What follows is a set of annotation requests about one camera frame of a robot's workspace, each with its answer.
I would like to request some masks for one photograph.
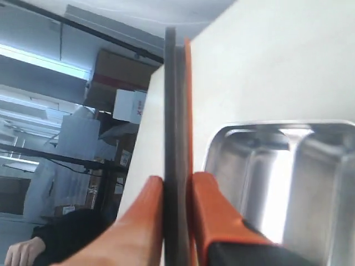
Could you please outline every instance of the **black sleeve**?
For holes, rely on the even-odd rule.
[[[45,252],[59,262],[85,247],[107,227],[108,222],[100,212],[80,209],[58,218],[53,224],[36,227],[32,238],[41,238]]]

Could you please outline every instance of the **label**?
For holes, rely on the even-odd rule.
[[[66,215],[69,212],[75,211],[75,206],[63,207],[63,215]]]
[[[122,166],[127,166],[130,158],[131,158],[131,153],[129,151],[122,150],[120,164]]]

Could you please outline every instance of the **metal sink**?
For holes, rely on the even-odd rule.
[[[207,172],[270,240],[317,265],[355,265],[355,126],[316,122],[225,127]]]

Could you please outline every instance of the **ceiling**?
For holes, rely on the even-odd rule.
[[[25,0],[64,16],[67,5],[114,19],[150,34],[164,37],[175,26],[180,40],[193,38],[234,0]]]

